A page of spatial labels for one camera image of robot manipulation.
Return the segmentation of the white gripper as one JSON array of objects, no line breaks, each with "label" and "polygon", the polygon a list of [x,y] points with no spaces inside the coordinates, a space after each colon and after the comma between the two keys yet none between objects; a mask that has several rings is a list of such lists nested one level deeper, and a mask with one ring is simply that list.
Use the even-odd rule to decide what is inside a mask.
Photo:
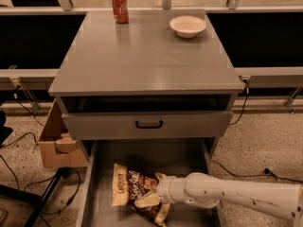
[{"label": "white gripper", "polygon": [[166,176],[163,173],[154,173],[158,180],[156,192],[149,191],[144,196],[138,198],[134,204],[138,208],[145,208],[163,203],[186,203],[188,195],[185,190],[186,179],[175,176]]}]

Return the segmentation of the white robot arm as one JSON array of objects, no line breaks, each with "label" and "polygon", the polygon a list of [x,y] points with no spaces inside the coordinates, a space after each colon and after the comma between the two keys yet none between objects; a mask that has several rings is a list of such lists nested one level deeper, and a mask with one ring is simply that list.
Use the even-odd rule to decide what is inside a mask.
[{"label": "white robot arm", "polygon": [[229,201],[276,218],[292,220],[293,227],[303,227],[302,184],[221,180],[204,173],[191,173],[185,178],[165,176],[154,190],[134,204],[138,208],[159,203],[213,208],[219,201]]}]

